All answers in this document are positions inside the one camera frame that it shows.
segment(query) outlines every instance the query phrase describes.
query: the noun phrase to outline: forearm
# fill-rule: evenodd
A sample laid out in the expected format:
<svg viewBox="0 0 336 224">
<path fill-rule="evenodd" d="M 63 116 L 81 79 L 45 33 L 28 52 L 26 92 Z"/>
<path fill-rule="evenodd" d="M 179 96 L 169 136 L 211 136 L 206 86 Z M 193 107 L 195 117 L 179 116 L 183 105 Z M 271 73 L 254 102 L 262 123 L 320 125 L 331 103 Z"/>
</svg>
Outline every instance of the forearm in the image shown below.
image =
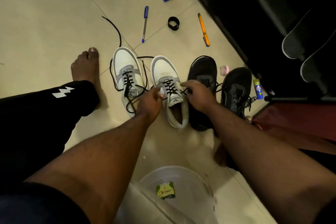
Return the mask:
<svg viewBox="0 0 336 224">
<path fill-rule="evenodd" d="M 74 200 L 91 223 L 111 223 L 137 162 L 149 123 L 135 116 L 66 151 L 28 181 L 57 188 Z"/>
<path fill-rule="evenodd" d="M 336 175 L 221 105 L 206 113 L 255 193 L 279 223 L 310 223 L 336 197 Z"/>
</svg>

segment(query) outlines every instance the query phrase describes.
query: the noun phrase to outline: blue ballpoint pen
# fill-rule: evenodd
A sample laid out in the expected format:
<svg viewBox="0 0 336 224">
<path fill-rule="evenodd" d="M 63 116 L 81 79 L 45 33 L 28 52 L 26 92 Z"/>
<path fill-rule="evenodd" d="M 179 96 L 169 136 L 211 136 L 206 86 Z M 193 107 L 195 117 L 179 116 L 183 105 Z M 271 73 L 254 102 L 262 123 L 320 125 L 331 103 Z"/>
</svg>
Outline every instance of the blue ballpoint pen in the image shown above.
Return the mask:
<svg viewBox="0 0 336 224">
<path fill-rule="evenodd" d="M 145 7 L 145 15 L 144 15 L 144 18 L 145 18 L 145 25 L 144 25 L 144 27 L 143 27 L 143 34 L 142 34 L 142 42 L 143 42 L 143 43 L 145 42 L 145 33 L 146 33 L 146 25 L 147 25 L 148 10 L 149 10 L 149 7 L 146 6 L 146 7 Z"/>
</svg>

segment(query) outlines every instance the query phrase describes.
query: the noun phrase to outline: orange marker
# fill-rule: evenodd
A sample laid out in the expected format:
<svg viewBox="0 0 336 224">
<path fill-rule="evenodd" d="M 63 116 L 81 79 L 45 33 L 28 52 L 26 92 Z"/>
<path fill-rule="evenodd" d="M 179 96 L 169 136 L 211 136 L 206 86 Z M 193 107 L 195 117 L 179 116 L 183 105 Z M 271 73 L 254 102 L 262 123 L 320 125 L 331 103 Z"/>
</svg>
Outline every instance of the orange marker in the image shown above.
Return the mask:
<svg viewBox="0 0 336 224">
<path fill-rule="evenodd" d="M 208 36 L 207 36 L 207 32 L 205 31 L 205 27 L 204 27 L 203 20 L 202 20 L 202 17 L 201 17 L 200 13 L 198 14 L 198 19 L 199 19 L 199 23 L 201 24 L 201 28 L 202 28 L 202 31 L 203 31 L 203 40 L 205 42 L 205 45 L 207 47 L 209 47 L 210 42 L 209 42 L 209 39 L 208 39 Z"/>
</svg>

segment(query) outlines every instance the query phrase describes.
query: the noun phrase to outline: toenail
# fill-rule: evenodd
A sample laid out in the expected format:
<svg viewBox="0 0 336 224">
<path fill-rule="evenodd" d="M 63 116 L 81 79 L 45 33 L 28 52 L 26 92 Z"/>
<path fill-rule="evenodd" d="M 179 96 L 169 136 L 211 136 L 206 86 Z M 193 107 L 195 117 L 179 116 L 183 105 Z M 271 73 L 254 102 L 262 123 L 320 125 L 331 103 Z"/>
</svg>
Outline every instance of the toenail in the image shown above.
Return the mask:
<svg viewBox="0 0 336 224">
<path fill-rule="evenodd" d="M 95 47 L 90 47 L 89 52 L 98 52 Z"/>
</svg>

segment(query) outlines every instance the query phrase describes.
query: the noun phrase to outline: white sneaker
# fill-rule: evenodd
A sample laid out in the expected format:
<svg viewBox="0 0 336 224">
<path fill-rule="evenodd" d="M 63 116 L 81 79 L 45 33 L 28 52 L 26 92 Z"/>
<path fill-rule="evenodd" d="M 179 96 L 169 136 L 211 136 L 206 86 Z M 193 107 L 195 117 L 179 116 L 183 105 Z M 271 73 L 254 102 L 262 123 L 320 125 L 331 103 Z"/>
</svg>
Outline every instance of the white sneaker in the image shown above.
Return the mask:
<svg viewBox="0 0 336 224">
<path fill-rule="evenodd" d="M 119 47 L 113 55 L 113 76 L 118 91 L 122 91 L 121 101 L 129 116 L 135 115 L 131 102 L 145 90 L 142 70 L 137 56 L 126 47 Z"/>
<path fill-rule="evenodd" d="M 180 78 L 175 67 L 164 56 L 153 58 L 151 75 L 155 87 L 161 87 L 160 94 L 165 95 L 163 106 L 169 123 L 175 128 L 185 128 L 189 120 L 188 99 L 180 92 Z"/>
</svg>

